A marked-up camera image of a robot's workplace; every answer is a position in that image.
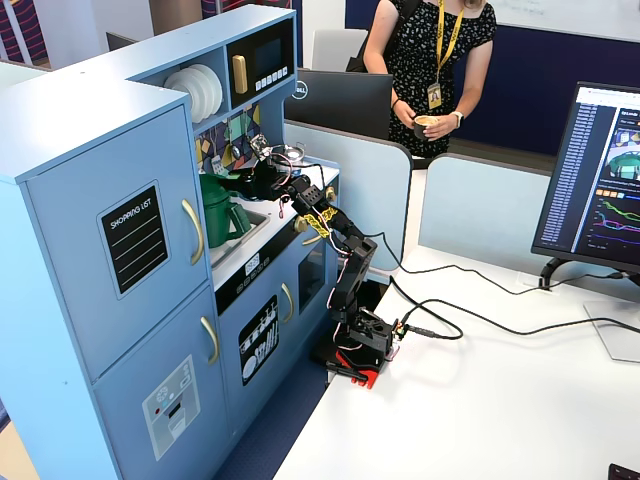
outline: black floral dress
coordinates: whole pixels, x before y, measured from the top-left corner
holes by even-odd
[[[391,0],[398,12],[402,11],[404,0]],[[453,66],[469,50],[490,42],[496,32],[496,17],[493,7],[484,6],[478,18],[463,18],[462,27],[455,49],[440,71],[442,105],[429,111],[427,89],[436,82],[436,40],[438,33],[438,5],[422,2],[400,31],[394,52],[387,60],[387,69],[393,74],[393,87],[401,100],[407,102],[417,115],[448,115],[455,110]],[[457,15],[445,13],[444,42],[442,55],[446,53]],[[416,157],[433,158],[445,153],[449,147],[449,137],[435,142],[418,139],[413,130],[408,129],[392,113],[389,139],[407,147]]]

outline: coffee cup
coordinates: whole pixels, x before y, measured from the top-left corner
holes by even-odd
[[[429,140],[424,134],[424,129],[431,125],[435,125],[436,123],[438,123],[438,119],[436,117],[432,117],[430,115],[419,115],[413,119],[413,132],[420,140]]]

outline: wristwatch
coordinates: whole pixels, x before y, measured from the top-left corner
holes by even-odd
[[[456,128],[460,128],[464,123],[464,115],[460,112],[451,112],[451,115],[458,117],[458,126]]]

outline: woman's arm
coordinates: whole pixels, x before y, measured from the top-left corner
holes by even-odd
[[[369,34],[367,48],[364,52],[364,64],[368,72],[389,73],[387,64],[384,61],[384,51],[387,48],[387,43],[389,43],[399,16],[398,10],[390,0],[380,0],[373,26],[371,27],[371,33]],[[405,102],[398,100],[398,95],[393,89],[391,90],[391,105],[394,105],[393,111],[400,121],[407,127],[413,128],[415,112]]]
[[[456,111],[462,113],[465,118],[471,115],[478,106],[484,82],[489,71],[489,62],[493,52],[493,42],[487,42],[469,52],[467,69],[464,77],[464,90]]]
[[[456,108],[456,111],[462,113],[465,118],[471,115],[482,97],[482,90],[484,89],[484,82],[487,78],[492,52],[492,41],[484,43],[469,52],[464,78],[464,90],[458,103],[458,108]],[[457,125],[458,119],[455,115],[446,115],[440,117],[440,122],[436,125],[427,128],[425,135],[429,137],[431,141],[437,140],[450,134],[455,130]]]

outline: white plate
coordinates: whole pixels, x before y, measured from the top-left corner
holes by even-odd
[[[174,88],[182,85],[191,92],[191,121],[200,123],[205,114],[205,93],[200,82],[188,70],[180,70],[180,77]]]
[[[164,81],[164,88],[169,88],[171,90],[173,90],[173,85],[176,83],[176,81],[180,79],[180,72],[175,72],[172,73],[171,75],[169,75],[169,78],[167,78]]]
[[[222,83],[220,83],[220,79],[216,75],[216,72],[211,70],[206,65],[196,64],[191,65],[190,68],[198,70],[204,73],[209,80],[209,85],[211,87],[211,91],[213,92],[213,108],[211,110],[211,115],[214,115],[218,110],[220,110],[220,106],[222,105]]]
[[[189,94],[191,100],[191,121],[199,123],[204,118],[204,89],[191,75],[185,75],[185,70],[180,70],[169,76],[164,83],[166,88]]]
[[[211,88],[209,87],[209,79],[204,73],[195,68],[185,68],[183,72],[185,72],[185,75],[193,77],[193,79],[198,82],[198,85],[202,88],[202,93],[204,94],[202,119],[204,120],[211,115],[211,109],[213,108],[213,95],[211,94]]]

